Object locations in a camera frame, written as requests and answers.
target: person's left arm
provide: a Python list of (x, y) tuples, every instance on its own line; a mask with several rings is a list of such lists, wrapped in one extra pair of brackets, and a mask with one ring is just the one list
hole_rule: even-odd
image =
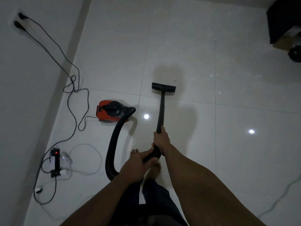
[(153, 148), (146, 152), (132, 154), (130, 159), (121, 168), (119, 175), (70, 215), (61, 226), (108, 225), (127, 187), (134, 182), (140, 181), (146, 171), (158, 161), (158, 158), (153, 158), (145, 165), (143, 164), (143, 158), (152, 151)]

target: wall outlet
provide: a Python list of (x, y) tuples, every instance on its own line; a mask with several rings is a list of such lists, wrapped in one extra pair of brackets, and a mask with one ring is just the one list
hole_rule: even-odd
[(26, 32), (24, 32), (21, 29), (16, 28), (16, 26), (14, 25), (14, 21), (18, 21), (26, 30), (28, 30), (29, 25), (28, 22), (26, 20), (21, 20), (20, 17), (18, 16), (19, 13), (22, 13), (24, 15), (26, 15), (24, 13), (24, 11), (22, 11), (20, 8), (16, 7), (13, 12), (11, 13), (11, 15), (8, 18), (8, 25), (10, 25), (18, 34), (20, 35), (24, 35)]

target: vacuum cleaner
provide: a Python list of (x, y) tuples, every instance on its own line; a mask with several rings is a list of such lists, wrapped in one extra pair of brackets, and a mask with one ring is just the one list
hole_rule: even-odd
[[(164, 104), (165, 104), (165, 93), (166, 92), (175, 92), (175, 86), (169, 86), (159, 83), (152, 83), (152, 89), (161, 91), (161, 103), (160, 103), (160, 111), (159, 118), (157, 124), (157, 133), (161, 133), (161, 126), (164, 124)], [(109, 180), (113, 180), (115, 176), (119, 174), (114, 167), (114, 158), (115, 151), (117, 146), (117, 141), (119, 137), (119, 133), (121, 131), (122, 126), (125, 122), (129, 120), (129, 117), (133, 115), (136, 111), (134, 107), (127, 107), (117, 101), (104, 100), (99, 103), (96, 110), (96, 116), (100, 121), (109, 121), (109, 122), (117, 122), (114, 131), (112, 133), (112, 137), (110, 140), (109, 148), (107, 151), (107, 157), (105, 162), (106, 174)], [(160, 158), (161, 152), (160, 149), (154, 145), (154, 150), (148, 156), (143, 159), (143, 163), (147, 163), (154, 157)]]

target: finger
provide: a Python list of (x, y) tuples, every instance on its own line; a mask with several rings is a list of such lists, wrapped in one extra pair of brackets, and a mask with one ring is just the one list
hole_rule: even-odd
[(151, 168), (159, 159), (157, 157), (152, 158), (151, 160), (149, 160), (145, 165), (145, 170), (147, 171), (149, 168)]
[(154, 148), (151, 147), (148, 151), (141, 152), (140, 155), (141, 155), (142, 158), (144, 158), (144, 157), (148, 156), (153, 150), (154, 150)]

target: jeans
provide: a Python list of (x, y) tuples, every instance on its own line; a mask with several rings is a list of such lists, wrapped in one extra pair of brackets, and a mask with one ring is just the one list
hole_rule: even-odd
[(167, 214), (182, 225), (187, 225), (179, 209), (171, 200), (169, 192), (154, 179), (145, 181), (142, 194), (144, 205), (139, 205), (139, 192), (142, 180), (130, 185), (116, 207), (109, 225), (122, 225), (148, 215)]

